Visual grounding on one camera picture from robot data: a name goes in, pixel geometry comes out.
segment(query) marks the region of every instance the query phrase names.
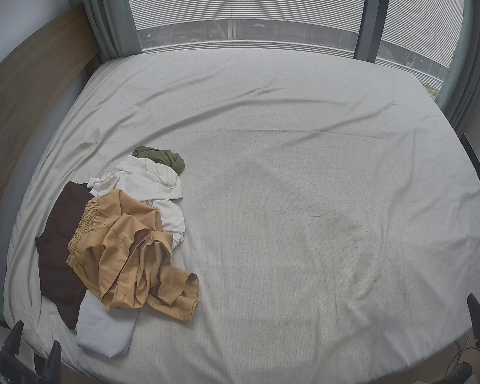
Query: olive green cloth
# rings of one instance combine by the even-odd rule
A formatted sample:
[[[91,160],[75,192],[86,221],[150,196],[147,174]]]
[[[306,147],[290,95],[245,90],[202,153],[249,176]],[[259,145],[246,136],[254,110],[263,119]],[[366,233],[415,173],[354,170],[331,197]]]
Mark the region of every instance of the olive green cloth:
[[[185,162],[178,153],[172,153],[165,149],[155,149],[150,147],[136,147],[132,153],[133,156],[139,159],[150,159],[157,164],[164,164],[172,168],[177,175],[181,174],[185,169]]]

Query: pile of clothes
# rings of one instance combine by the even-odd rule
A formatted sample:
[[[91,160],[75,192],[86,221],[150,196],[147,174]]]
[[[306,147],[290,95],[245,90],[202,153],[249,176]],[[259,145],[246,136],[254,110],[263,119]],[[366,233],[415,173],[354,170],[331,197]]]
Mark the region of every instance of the pile of clothes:
[[[40,287],[83,349],[125,356],[145,304],[192,321],[198,277],[172,266],[184,168],[178,154],[138,147],[99,179],[69,181],[55,202],[36,238]]]

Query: horizontal slat siding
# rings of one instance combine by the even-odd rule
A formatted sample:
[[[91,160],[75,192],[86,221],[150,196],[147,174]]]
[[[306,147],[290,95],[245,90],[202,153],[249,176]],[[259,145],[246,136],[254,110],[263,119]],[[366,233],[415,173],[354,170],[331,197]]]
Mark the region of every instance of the horizontal slat siding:
[[[395,69],[400,69],[402,71],[410,72],[418,79],[420,83],[424,85],[428,85],[430,88],[436,89],[437,91],[439,91],[440,88],[442,88],[442,84],[443,84],[442,80],[437,79],[436,77],[430,76],[426,73],[417,71],[416,69],[407,67],[405,65],[397,64],[392,61],[384,60],[381,58],[377,58],[377,60],[375,61],[375,64],[380,64],[380,65],[384,65],[385,67],[390,67],[390,68],[395,68]]]
[[[137,30],[231,18],[230,0],[130,0]]]
[[[448,68],[462,21],[463,0],[390,0],[382,39]]]
[[[182,49],[210,49],[210,48],[273,48],[288,49],[304,52],[325,53],[328,55],[341,56],[349,59],[353,58],[353,52],[344,49],[321,47],[301,43],[285,43],[281,41],[251,41],[251,40],[222,40],[222,41],[202,41],[186,44],[177,44],[157,48],[144,49],[144,53],[155,53],[165,51],[175,51]]]
[[[316,24],[358,33],[363,4],[363,0],[232,0],[232,18]]]

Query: white bed sheet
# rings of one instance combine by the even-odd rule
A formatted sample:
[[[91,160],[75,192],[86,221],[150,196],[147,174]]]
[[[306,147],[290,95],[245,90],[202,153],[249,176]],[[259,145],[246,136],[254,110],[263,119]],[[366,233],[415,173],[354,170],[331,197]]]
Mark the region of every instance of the white bed sheet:
[[[170,149],[196,273],[193,323],[140,310],[130,350],[83,352],[40,295],[34,237],[68,180],[139,145]],[[18,214],[5,315],[111,383],[364,383],[470,327],[480,182],[408,73],[314,53],[164,52],[103,65],[55,134]]]

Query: black cable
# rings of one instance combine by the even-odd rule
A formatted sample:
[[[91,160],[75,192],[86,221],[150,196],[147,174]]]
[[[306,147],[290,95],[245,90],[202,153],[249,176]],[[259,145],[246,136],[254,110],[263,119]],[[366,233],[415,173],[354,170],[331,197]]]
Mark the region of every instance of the black cable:
[[[461,349],[460,348],[460,344],[458,344],[457,342],[455,342],[456,346],[458,347],[458,353],[460,353]],[[458,365],[458,363],[460,363],[460,358],[462,357],[462,355],[458,355],[458,360],[456,361],[456,364]]]
[[[455,356],[453,356],[452,361],[450,362],[450,364],[448,364],[448,367],[447,367],[447,370],[445,371],[445,375],[444,375],[444,376],[447,376],[448,370],[450,369],[450,365],[452,365],[453,360],[455,360],[455,358],[456,358],[458,355],[460,355],[460,353],[462,353],[463,351],[466,351],[467,349],[474,349],[474,350],[480,352],[480,350],[478,350],[478,349],[476,349],[476,348],[473,348],[473,347],[463,348],[460,352],[458,352]]]

